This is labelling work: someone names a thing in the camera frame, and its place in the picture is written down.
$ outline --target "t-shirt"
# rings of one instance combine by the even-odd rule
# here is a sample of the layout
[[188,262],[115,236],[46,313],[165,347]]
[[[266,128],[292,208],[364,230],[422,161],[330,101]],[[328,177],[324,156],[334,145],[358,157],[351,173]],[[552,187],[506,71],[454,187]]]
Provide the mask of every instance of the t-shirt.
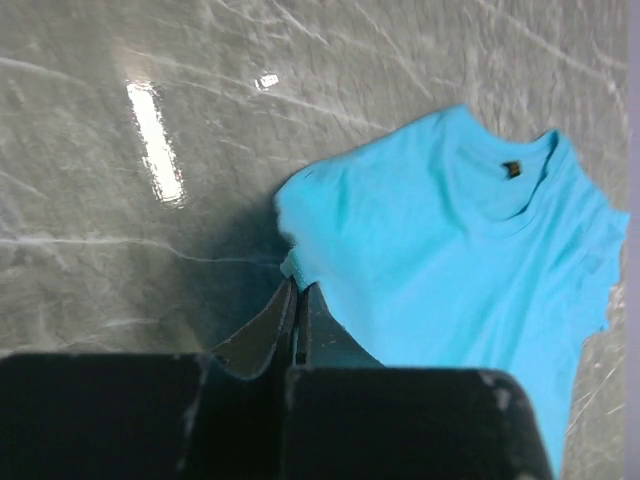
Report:
[[510,373],[560,473],[582,344],[608,326],[629,221],[561,131],[509,142],[454,106],[310,165],[276,207],[283,272],[317,282],[365,350]]

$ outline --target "blue t-shirt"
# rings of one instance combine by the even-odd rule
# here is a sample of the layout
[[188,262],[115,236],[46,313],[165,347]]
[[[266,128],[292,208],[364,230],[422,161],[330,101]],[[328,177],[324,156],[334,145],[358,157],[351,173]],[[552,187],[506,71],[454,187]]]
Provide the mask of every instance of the blue t-shirt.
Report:
[[562,465],[582,344],[607,328],[629,215],[569,139],[488,132],[466,106],[315,163],[276,195],[283,263],[387,366],[506,371]]

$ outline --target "shirt tag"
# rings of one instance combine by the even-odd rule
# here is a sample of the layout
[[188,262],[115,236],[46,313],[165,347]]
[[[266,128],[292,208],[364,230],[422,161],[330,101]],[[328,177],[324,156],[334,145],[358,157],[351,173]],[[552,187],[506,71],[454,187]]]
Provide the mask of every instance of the shirt tag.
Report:
[[507,169],[509,180],[511,180],[512,178],[519,177],[520,174],[522,173],[522,170],[520,170],[520,162],[518,161],[514,160],[512,162],[505,162],[502,164],[502,166]]

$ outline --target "marble surface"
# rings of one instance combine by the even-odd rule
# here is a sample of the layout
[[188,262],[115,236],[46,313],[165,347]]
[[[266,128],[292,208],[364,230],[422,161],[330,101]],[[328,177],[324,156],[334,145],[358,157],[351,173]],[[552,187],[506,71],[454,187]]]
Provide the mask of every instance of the marble surface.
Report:
[[[211,348],[286,251],[304,165],[467,102],[559,127],[626,206],[626,1],[16,0],[0,5],[0,355]],[[590,339],[564,478],[622,477],[624,282]]]

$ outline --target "crew neck collar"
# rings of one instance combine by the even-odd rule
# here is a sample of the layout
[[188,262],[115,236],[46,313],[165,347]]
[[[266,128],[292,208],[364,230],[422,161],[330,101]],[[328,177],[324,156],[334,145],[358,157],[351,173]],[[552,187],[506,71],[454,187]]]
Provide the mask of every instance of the crew neck collar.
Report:
[[[568,139],[562,132],[553,129],[529,143],[505,140],[489,132],[464,104],[452,107],[448,117],[448,137],[453,141],[449,143],[450,150],[445,155],[444,168],[447,187],[456,210],[464,217],[469,227],[491,237],[509,237],[525,229],[534,220],[542,200],[554,184],[558,170],[570,149]],[[507,219],[493,220],[479,211],[467,192],[456,183],[453,175],[452,162],[459,158],[457,151],[460,149],[474,152],[476,156],[498,157],[504,161],[522,159],[525,165],[527,157],[547,158],[541,177],[520,213]]]

